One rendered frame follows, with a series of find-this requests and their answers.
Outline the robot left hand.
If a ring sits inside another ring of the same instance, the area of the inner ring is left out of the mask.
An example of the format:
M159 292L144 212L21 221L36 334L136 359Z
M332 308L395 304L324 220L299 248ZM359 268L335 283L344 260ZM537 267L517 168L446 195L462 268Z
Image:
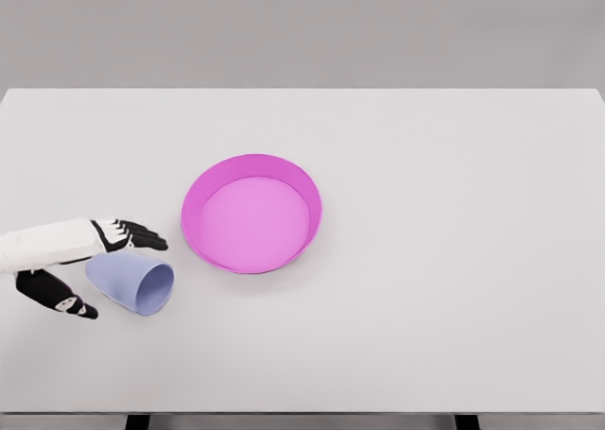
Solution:
M130 220L76 218L0 235L0 273L11 275L18 292L45 308L96 319L97 310L48 269L123 249L166 251L168 244Z

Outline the lavender blue cup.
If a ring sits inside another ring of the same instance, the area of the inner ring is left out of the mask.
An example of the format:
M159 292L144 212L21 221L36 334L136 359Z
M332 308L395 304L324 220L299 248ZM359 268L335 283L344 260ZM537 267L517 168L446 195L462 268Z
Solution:
M170 264L129 251L98 254L85 267L105 296L140 316L159 312L169 300L175 273Z

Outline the pink round plate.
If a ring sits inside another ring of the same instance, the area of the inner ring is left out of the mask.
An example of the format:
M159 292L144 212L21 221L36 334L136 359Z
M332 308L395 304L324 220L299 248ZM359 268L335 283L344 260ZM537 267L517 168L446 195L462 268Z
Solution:
M304 169L277 156L245 154L195 179L181 206L181 229L208 264L262 274L303 254L322 213L320 189Z

